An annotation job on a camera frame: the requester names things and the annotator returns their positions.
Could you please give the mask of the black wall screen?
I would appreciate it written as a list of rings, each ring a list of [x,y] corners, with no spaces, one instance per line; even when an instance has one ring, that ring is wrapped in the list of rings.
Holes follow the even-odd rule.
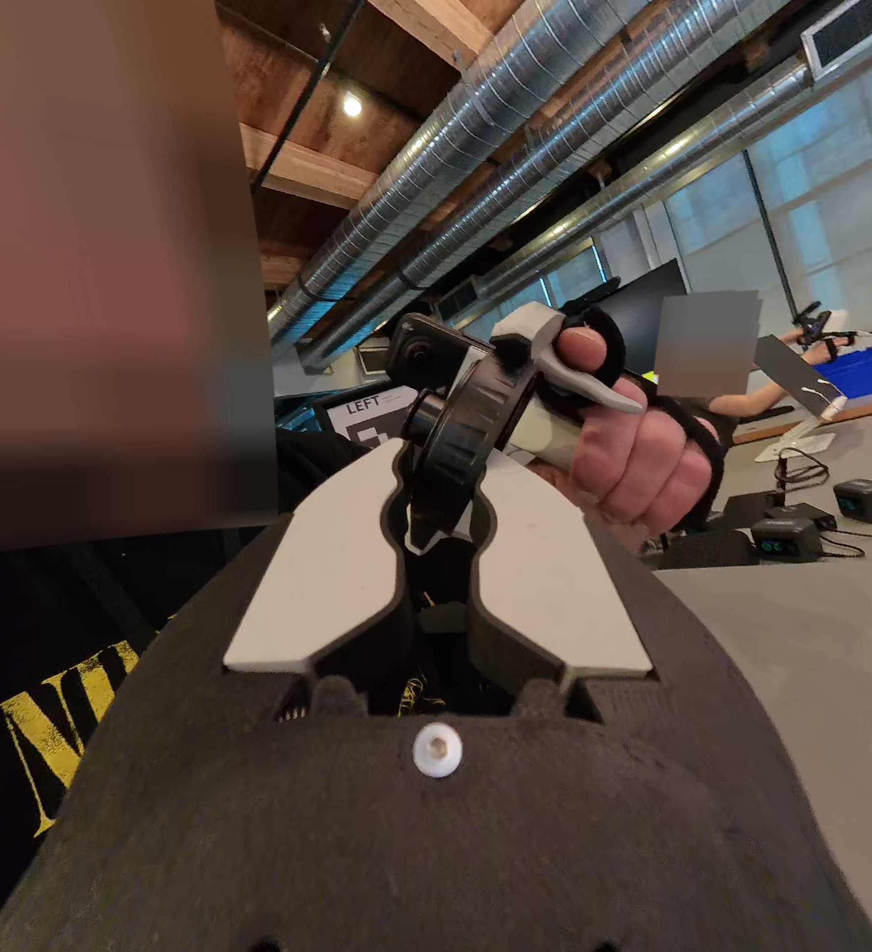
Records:
[[[628,375],[647,379],[655,371],[664,302],[686,293],[680,265],[672,259],[597,304],[606,318],[595,321],[595,329],[608,340],[608,321],[613,323],[617,329],[614,336],[623,340],[623,368]]]

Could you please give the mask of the black bottle lid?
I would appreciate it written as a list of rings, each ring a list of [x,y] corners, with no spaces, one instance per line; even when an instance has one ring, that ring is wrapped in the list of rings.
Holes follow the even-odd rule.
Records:
[[[420,395],[406,423],[417,448],[410,470],[406,547],[425,552],[449,536],[472,502],[491,452],[504,446],[532,395],[532,361],[515,364],[491,352],[474,363],[444,400]]]

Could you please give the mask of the person's left hand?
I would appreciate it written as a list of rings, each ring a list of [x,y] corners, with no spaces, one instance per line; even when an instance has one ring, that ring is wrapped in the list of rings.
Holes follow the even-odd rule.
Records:
[[[540,459],[527,468],[637,553],[692,510],[709,489],[713,470],[679,422],[647,405],[637,383],[622,376],[613,388],[642,413],[590,408],[568,471]]]

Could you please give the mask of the silver ventilation duct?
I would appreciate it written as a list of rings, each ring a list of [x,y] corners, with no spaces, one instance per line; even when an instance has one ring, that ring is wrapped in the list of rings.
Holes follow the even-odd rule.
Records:
[[[322,370],[352,349],[634,125],[656,113],[707,65],[785,5],[783,1],[649,5],[583,70],[584,86],[577,86],[544,125],[531,129],[520,149],[399,268],[301,351],[302,366]]]
[[[819,80],[813,78],[805,54],[776,65],[492,268],[476,282],[476,300],[449,325],[455,329],[467,327],[550,268],[577,254],[594,232],[611,227],[633,208],[655,200],[711,157],[730,157],[765,134],[770,123],[809,107],[831,93],[836,83],[857,77],[871,65],[872,40],[860,43],[844,64]]]
[[[291,350],[645,5],[523,2],[279,296],[272,352]]]

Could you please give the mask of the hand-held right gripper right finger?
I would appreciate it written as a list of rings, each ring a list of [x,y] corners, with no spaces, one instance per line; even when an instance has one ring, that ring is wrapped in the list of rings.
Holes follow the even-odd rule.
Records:
[[[543,680],[640,682],[653,664],[580,509],[492,450],[471,505],[469,660],[513,699]]]

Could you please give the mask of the wooden top desk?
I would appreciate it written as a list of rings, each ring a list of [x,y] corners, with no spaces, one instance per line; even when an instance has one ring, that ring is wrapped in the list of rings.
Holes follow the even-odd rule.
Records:
[[[733,445],[741,446],[761,441],[776,441],[782,438],[789,430],[799,426],[807,420],[807,413],[803,409],[796,409],[786,414],[739,425],[733,435]],[[872,416],[872,395],[848,400],[845,408],[832,420],[834,423],[863,419]]]

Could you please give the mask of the black yellow printed shirt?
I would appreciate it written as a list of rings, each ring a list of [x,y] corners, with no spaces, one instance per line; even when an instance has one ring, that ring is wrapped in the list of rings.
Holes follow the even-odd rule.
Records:
[[[55,824],[125,678],[262,530],[0,552],[0,910]]]

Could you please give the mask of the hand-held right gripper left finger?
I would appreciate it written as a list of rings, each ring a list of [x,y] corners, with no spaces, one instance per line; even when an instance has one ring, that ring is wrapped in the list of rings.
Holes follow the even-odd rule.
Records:
[[[403,537],[413,449],[392,439],[289,517],[224,654],[227,673],[302,682],[311,713],[373,713],[415,640]]]

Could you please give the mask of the wooden ceiling beam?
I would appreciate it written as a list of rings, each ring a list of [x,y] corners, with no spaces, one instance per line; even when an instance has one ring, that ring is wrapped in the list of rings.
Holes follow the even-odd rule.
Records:
[[[249,181],[263,166],[276,136],[239,123]],[[378,178],[377,173],[287,142],[263,180],[263,187],[333,208],[353,208]]]

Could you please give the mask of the small blue plastic bin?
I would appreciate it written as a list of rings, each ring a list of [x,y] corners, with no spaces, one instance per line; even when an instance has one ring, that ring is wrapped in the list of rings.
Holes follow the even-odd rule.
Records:
[[[818,372],[848,399],[872,395],[872,348],[839,356],[820,365]]]

